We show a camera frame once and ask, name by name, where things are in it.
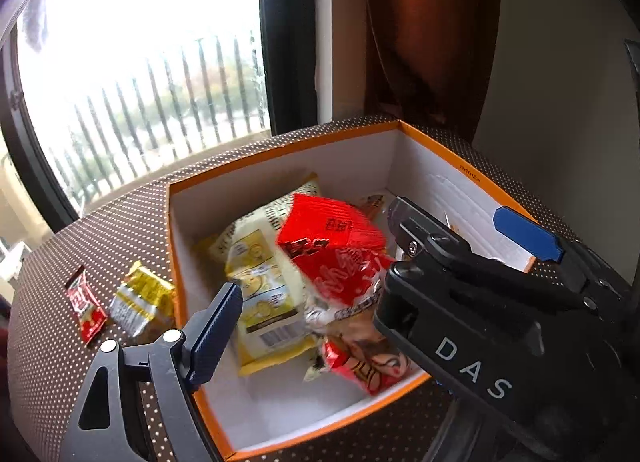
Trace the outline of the brown curtain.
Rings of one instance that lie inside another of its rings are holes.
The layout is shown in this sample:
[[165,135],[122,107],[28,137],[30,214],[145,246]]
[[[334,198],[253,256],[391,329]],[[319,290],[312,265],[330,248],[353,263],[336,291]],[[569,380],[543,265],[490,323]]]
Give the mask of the brown curtain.
[[366,0],[367,111],[471,141],[494,62],[500,0]]

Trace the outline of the cream yellow biscuit pack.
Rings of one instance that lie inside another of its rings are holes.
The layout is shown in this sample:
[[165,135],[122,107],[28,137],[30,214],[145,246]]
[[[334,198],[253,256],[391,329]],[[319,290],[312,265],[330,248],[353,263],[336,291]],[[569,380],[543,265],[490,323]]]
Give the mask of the cream yellow biscuit pack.
[[316,347],[305,321],[307,283],[277,245],[277,237],[294,197],[319,193],[319,178],[312,173],[291,193],[236,219],[194,247],[241,288],[242,312],[233,335],[241,376],[284,364]]

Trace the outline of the small red snack packet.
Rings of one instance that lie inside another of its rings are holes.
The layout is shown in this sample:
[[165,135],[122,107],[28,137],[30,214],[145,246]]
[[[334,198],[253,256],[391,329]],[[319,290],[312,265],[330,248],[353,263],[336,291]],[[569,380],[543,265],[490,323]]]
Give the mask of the small red snack packet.
[[67,280],[65,293],[76,317],[81,341],[89,345],[107,324],[108,315],[92,291],[84,266]]

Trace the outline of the red cartoon snack bag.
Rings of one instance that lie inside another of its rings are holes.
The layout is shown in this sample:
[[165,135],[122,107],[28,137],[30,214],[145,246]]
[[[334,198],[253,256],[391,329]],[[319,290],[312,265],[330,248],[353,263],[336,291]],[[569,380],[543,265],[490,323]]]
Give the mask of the red cartoon snack bag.
[[309,283],[304,319],[318,338],[313,376],[331,372],[371,396],[408,373],[407,356],[375,329],[373,315],[392,265],[387,240],[370,208],[296,193],[277,245]]

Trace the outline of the brown polka dot tablecloth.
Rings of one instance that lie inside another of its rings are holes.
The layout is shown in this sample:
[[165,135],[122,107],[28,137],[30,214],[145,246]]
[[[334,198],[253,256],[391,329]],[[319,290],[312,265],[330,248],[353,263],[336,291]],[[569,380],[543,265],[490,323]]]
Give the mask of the brown polka dot tablecloth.
[[235,146],[105,204],[30,253],[18,276],[9,321],[8,378],[12,418],[32,453],[41,461],[58,460],[81,380],[98,349],[96,344],[81,341],[66,297],[66,280],[79,267],[86,267],[91,288],[107,304],[135,260],[170,278],[170,183],[234,159],[254,159],[261,152],[282,152],[400,127],[395,120],[371,115]]

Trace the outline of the balcony metal railing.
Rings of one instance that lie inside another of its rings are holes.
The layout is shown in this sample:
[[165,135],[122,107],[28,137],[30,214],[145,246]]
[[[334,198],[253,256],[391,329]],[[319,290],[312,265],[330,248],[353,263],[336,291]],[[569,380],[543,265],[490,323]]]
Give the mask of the balcony metal railing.
[[54,174],[77,213],[179,161],[269,131],[264,61],[255,33],[201,38],[58,105],[46,134]]

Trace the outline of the orange cardboard box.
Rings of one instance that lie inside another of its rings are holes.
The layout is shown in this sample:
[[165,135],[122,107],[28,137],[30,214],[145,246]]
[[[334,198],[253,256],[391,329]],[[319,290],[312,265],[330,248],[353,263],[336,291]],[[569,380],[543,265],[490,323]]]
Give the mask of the orange cardboard box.
[[498,233],[495,211],[515,201],[489,177],[434,138],[398,122],[318,126],[302,136],[257,144],[168,189],[168,239],[175,275],[176,321],[205,309],[224,282],[242,283],[244,314],[213,378],[195,402],[221,456],[242,461],[336,432],[411,393],[427,379],[411,362],[400,379],[369,393],[344,376],[304,378],[314,344],[309,297],[351,313],[367,300],[349,289],[356,268],[343,253],[326,280],[304,276],[277,244],[300,193],[360,204],[367,197],[410,199],[460,235],[475,254],[518,271],[533,256]]

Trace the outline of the yellow silver snack packet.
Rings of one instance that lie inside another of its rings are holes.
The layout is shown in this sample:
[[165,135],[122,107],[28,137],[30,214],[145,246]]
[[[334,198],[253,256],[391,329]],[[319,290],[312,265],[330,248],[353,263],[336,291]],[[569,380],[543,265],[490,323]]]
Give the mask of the yellow silver snack packet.
[[175,296],[171,282],[135,261],[108,305],[108,315],[136,343],[150,343],[174,326]]

